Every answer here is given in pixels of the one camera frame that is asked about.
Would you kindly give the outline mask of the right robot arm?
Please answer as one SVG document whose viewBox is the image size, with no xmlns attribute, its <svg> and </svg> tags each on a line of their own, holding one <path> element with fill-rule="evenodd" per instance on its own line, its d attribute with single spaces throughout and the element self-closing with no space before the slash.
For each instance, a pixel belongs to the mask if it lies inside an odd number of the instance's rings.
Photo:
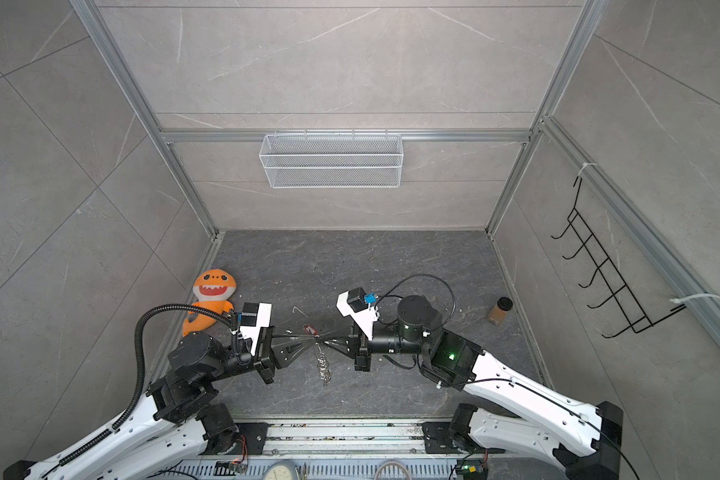
<svg viewBox="0 0 720 480">
<path fill-rule="evenodd" d="M 509 416 L 469 403 L 449 426 L 452 443 L 467 452 L 505 450 L 546 462 L 569 479 L 616 479 L 622 462 L 623 412 L 560 394 L 518 373 L 476 343 L 445 329 L 441 313 L 421 295 L 399 300 L 396 319 L 380 320 L 380 298 L 358 288 L 339 295 L 337 308 L 353 324 L 318 342 L 367 371 L 375 355 L 410 355 L 438 387 L 487 400 Z"/>
</svg>

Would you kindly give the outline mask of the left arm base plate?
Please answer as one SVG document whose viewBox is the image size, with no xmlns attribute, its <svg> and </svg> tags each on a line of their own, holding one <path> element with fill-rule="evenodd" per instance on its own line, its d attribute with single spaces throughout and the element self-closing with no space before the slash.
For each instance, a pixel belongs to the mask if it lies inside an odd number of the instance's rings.
<svg viewBox="0 0 720 480">
<path fill-rule="evenodd" d="M 210 436 L 201 455 L 232 455 L 241 458 L 243 450 L 248 455 L 262 455 L 269 424 L 246 422 Z"/>
</svg>

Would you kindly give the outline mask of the red key tag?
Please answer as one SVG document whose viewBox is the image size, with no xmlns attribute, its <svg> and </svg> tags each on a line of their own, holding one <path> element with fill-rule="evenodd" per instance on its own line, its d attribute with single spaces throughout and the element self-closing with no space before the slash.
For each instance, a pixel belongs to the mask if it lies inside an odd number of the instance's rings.
<svg viewBox="0 0 720 480">
<path fill-rule="evenodd" d="M 305 325 L 303 327 L 306 334 L 312 335 L 312 336 L 318 336 L 318 331 L 311 325 Z"/>
</svg>

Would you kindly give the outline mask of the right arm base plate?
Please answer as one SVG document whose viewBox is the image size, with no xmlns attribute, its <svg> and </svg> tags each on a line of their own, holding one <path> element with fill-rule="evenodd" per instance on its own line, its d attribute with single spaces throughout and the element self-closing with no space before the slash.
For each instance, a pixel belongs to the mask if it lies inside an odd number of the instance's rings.
<svg viewBox="0 0 720 480">
<path fill-rule="evenodd" d="M 505 449 L 480 447 L 469 436 L 470 427 L 454 422 L 424 422 L 421 424 L 427 454 L 457 452 L 503 454 Z"/>
</svg>

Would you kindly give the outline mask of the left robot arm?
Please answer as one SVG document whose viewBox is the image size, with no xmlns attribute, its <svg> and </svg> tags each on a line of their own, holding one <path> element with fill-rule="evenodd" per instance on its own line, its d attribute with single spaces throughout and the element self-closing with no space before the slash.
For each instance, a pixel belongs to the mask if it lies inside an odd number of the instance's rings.
<svg viewBox="0 0 720 480">
<path fill-rule="evenodd" d="M 225 346 L 204 332 L 185 336 L 169 354 L 167 373 L 144 383 L 126 409 L 76 444 L 39 461 L 19 460 L 5 469 L 6 479 L 140 479 L 187 457 L 225 452 L 238 427 L 228 408 L 214 403 L 215 381 L 249 372 L 265 382 L 292 361 L 318 335 L 285 335 L 273 345 L 272 328 L 257 340 L 235 333 Z"/>
</svg>

